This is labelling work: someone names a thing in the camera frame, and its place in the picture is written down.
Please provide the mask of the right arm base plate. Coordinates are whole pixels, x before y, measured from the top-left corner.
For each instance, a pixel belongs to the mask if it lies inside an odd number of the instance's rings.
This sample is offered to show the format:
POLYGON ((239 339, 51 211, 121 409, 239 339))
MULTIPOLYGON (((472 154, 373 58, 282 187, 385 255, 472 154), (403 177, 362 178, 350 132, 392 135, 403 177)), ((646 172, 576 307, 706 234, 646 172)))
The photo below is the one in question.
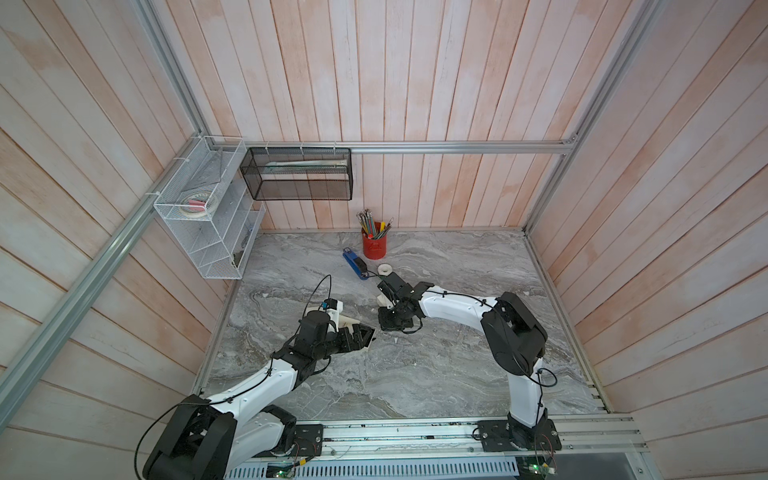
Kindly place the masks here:
POLYGON ((511 416, 505 420, 479 421, 476 436, 484 452, 536 450, 547 453, 562 449, 559 432, 546 415, 534 427, 526 427, 511 416))

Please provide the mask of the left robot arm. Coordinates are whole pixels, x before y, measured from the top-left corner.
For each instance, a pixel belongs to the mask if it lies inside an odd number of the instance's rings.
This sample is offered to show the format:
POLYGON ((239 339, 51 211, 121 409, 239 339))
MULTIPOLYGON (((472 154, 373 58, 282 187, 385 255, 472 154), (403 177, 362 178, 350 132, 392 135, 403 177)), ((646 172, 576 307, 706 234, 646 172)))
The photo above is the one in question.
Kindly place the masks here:
POLYGON ((164 414, 170 419, 138 479, 222 479, 256 454, 288 439, 295 418, 274 401, 316 374, 317 362, 364 350, 375 329, 341 314, 311 310, 266 365, 239 384, 207 398, 190 395, 164 414))

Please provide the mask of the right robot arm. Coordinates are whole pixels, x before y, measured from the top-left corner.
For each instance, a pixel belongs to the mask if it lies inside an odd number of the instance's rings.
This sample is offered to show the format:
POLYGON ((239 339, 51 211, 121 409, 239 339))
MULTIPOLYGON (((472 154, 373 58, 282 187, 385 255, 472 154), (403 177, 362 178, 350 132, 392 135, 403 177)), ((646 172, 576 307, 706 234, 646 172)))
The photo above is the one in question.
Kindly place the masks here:
POLYGON ((507 372, 510 405, 507 414, 510 440, 528 448, 550 427, 543 404, 546 384, 542 373, 548 333, 515 294, 477 297, 440 288, 429 282, 412 286, 397 274, 380 278, 384 297, 379 307, 380 327, 385 331, 416 333, 415 321, 424 318, 452 321, 482 332, 496 363, 507 372))

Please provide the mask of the cream jewelry box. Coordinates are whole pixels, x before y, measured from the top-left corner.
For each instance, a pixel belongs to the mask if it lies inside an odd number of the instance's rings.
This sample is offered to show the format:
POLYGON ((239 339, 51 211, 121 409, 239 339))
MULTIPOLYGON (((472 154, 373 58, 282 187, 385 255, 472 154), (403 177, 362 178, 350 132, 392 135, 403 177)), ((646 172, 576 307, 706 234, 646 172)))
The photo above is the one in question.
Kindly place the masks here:
POLYGON ((349 332, 354 332, 356 329, 360 329, 361 322, 359 320, 341 315, 337 322, 338 330, 347 329, 349 332))

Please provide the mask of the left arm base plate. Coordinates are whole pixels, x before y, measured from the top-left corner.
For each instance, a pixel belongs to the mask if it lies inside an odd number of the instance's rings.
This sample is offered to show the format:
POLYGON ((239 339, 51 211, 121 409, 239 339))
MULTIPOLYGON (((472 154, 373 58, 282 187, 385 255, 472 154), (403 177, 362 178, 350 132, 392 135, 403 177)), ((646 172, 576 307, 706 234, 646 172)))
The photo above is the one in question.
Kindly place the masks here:
POLYGON ((324 426, 299 424, 288 427, 272 450, 260 452, 257 458, 311 459, 322 454, 324 426))

